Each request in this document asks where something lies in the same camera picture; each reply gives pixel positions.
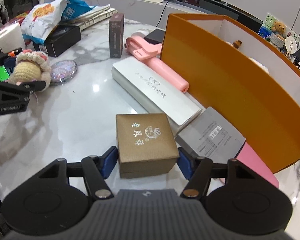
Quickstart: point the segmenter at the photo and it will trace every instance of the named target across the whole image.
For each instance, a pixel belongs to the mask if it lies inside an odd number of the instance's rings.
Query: barcode label
[[[42,52],[44,52],[44,53],[48,53],[46,46],[39,45],[39,50],[42,51]]]
[[[221,131],[222,127],[220,125],[217,125],[217,127],[215,129],[213,129],[213,131],[209,134],[209,137],[211,139],[215,138],[217,136],[217,134]]]

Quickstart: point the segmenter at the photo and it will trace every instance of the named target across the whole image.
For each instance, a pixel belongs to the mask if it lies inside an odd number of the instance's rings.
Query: gray box
[[[109,51],[111,58],[121,57],[123,48],[124,14],[115,13],[109,20]]]
[[[245,138],[212,107],[208,107],[176,137],[193,157],[202,156],[215,163],[227,163],[241,150]]]

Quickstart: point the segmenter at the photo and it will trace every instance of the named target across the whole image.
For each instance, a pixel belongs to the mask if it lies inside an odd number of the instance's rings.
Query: ribbed gray surface
[[[292,240],[279,231],[243,236],[216,224],[197,200],[181,199],[174,190],[120,190],[93,204],[76,226],[52,236],[11,232],[5,240]]]

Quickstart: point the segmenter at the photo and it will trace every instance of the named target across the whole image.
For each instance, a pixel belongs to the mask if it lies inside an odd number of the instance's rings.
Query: glitter compact
[[[73,60],[62,60],[51,66],[51,85],[57,86],[69,82],[77,73],[78,67]]]

